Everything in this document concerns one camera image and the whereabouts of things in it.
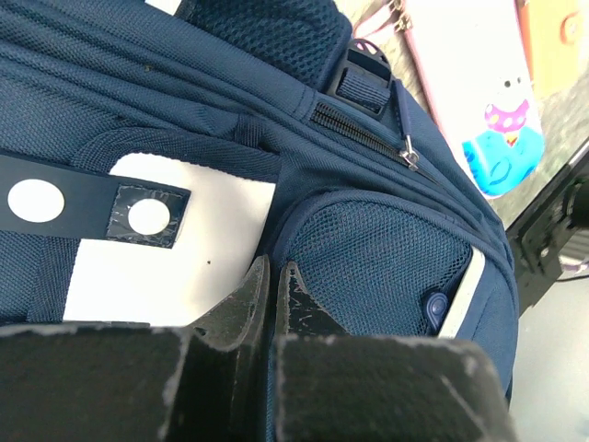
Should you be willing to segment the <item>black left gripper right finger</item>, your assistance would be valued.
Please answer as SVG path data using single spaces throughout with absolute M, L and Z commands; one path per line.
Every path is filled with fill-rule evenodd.
M 514 441 L 491 360 L 474 343 L 352 336 L 282 270 L 274 338 L 278 441 Z

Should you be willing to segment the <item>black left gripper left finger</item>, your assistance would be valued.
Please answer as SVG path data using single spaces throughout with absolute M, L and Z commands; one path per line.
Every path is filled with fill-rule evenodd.
M 261 441 L 270 264 L 191 325 L 1 330 L 5 441 Z

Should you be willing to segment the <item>navy blue student backpack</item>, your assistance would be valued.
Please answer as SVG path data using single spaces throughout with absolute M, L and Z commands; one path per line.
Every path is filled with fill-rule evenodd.
M 330 1 L 5 1 L 1 321 L 183 326 L 258 255 L 345 331 L 512 387 L 502 222 Z

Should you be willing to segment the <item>pink cartoon pencil case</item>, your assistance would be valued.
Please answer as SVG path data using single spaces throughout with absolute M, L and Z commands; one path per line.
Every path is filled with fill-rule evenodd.
M 514 2 L 386 1 L 354 34 L 396 32 L 456 162 L 488 199 L 513 190 L 545 149 Z

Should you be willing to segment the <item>Little Women book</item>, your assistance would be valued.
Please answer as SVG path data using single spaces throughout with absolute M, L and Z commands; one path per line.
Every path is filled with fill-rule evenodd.
M 516 8 L 536 96 L 545 98 L 573 86 L 581 72 L 581 3 L 530 0 L 518 1 Z

